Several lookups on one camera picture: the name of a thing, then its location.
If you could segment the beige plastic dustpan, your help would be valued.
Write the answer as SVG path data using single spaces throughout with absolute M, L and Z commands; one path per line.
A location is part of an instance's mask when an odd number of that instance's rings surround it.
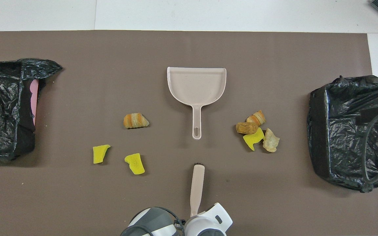
M 201 109 L 219 100 L 226 87 L 225 68 L 167 67 L 172 96 L 192 108 L 192 138 L 201 139 Z

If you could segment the large striped croissant piece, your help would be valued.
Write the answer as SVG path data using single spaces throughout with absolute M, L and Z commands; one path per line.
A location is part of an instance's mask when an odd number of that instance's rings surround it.
M 141 113 L 130 113 L 124 117 L 123 125 L 126 129 L 131 129 L 148 127 L 150 123 Z

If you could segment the brown round cookie piece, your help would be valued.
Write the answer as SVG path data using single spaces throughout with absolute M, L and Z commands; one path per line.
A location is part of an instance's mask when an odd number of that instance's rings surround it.
M 239 122 L 235 125 L 237 133 L 254 134 L 257 132 L 259 126 L 254 122 Z

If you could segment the yellow sponge piece with notch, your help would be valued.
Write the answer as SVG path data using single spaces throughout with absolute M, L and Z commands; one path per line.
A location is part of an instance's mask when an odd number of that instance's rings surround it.
M 246 134 L 243 136 L 243 140 L 251 151 L 255 151 L 254 145 L 260 143 L 263 139 L 264 132 L 260 128 L 258 128 L 254 134 Z

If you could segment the small orange striped croissant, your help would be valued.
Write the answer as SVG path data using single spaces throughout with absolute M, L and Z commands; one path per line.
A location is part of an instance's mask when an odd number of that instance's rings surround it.
M 266 122 L 264 114 L 261 110 L 255 112 L 254 114 L 250 115 L 246 118 L 246 122 L 248 123 L 255 123 L 258 126 L 263 125 Z

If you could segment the beige hand brush black bristles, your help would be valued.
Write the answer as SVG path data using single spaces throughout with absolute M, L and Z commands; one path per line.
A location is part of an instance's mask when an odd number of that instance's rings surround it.
M 201 163 L 195 163 L 190 191 L 190 217 L 198 214 L 203 192 L 204 175 L 205 166 Z

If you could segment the large yellow sponge block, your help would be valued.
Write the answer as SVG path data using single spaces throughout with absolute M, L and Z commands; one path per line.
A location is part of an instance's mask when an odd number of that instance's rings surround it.
M 140 153 L 128 155 L 124 158 L 124 161 L 129 165 L 134 175 L 141 175 L 145 173 L 145 168 L 141 161 Z

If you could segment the pale crumbly bread chunk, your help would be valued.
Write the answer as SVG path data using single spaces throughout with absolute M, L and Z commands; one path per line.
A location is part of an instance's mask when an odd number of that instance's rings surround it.
M 275 134 L 268 128 L 264 135 L 263 148 L 271 153 L 276 152 L 279 141 L 280 138 L 275 136 Z

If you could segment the small yellow sponge wedge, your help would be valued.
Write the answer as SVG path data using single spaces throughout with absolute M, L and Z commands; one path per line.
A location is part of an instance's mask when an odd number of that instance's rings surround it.
M 111 145 L 100 145 L 93 147 L 93 164 L 102 163 L 106 155 L 107 150 Z

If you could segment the pink plastic bin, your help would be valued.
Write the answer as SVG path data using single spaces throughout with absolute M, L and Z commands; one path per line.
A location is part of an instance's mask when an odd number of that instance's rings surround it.
M 38 91 L 39 91 L 39 81 L 37 79 L 34 79 L 30 83 L 30 93 L 31 93 L 30 104 L 31 104 L 31 112 L 32 112 L 32 119 L 33 119 L 34 126 L 35 126 L 35 120 L 36 120 Z

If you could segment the black trash bag lined bin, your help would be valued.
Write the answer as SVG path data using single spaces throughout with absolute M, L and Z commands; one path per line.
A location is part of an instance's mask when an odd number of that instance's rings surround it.
M 378 77 L 342 77 L 310 93 L 306 119 L 314 172 L 360 192 L 378 188 Z

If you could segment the black trash bag over pink bin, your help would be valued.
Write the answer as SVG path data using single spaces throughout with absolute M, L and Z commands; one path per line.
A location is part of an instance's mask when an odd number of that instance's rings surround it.
M 30 90 L 62 70 L 52 60 L 24 58 L 0 61 L 0 160 L 10 161 L 35 149 L 35 124 Z

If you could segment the brown paper table mat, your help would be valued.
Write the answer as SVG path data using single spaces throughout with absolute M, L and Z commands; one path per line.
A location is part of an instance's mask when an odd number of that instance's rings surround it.
M 378 235 L 378 188 L 363 194 L 318 177 L 310 161 L 309 94 L 339 76 L 372 74 L 364 33 L 0 32 L 0 61 L 49 59 L 36 146 L 0 162 L 0 236 L 119 235 L 138 211 L 190 214 L 193 165 L 205 166 L 200 211 L 221 203 L 232 236 Z M 192 108 L 169 91 L 167 67 L 225 68 L 222 97 Z M 251 151 L 235 125 L 261 110 L 280 138 Z M 148 127 L 126 129 L 127 114 Z M 93 164 L 93 147 L 111 145 Z M 145 173 L 124 161 L 140 153 Z

